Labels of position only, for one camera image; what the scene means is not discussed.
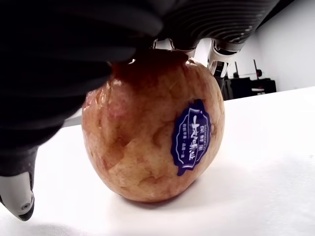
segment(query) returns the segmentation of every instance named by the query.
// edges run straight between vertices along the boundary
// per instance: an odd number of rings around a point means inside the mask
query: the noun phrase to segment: blue sticker
[[[171,153],[178,166],[178,176],[193,170],[207,152],[210,144],[211,122],[203,102],[189,104],[175,122]]]

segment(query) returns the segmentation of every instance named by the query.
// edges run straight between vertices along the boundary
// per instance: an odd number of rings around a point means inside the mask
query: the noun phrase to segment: white table
[[[314,236],[315,87],[227,101],[209,169],[178,198],[136,204],[111,192],[87,158],[81,126],[43,145],[35,211],[0,207],[1,236]]]

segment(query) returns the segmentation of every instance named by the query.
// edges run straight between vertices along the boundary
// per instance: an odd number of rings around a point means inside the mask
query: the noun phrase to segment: white tabletop
[[[314,236],[315,87],[225,102],[225,134],[208,170],[172,201],[124,200],[98,178],[81,126],[43,145],[35,210],[0,206],[1,236]]]

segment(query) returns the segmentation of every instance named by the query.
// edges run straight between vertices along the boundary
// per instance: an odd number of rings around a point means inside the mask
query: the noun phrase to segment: apple skin
[[[181,52],[146,50],[134,59],[113,64],[107,83],[87,94],[84,141],[108,188],[133,201],[160,202],[182,193],[214,160],[223,137],[223,98],[208,69]],[[211,141],[200,163],[178,176],[174,125],[196,99],[210,116]]]

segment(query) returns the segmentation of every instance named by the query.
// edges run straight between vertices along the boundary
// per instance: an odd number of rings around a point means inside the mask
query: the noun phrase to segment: silver metal part
[[[0,196],[5,207],[16,217],[29,212],[34,203],[31,191],[30,174],[24,172],[17,176],[0,176]]]

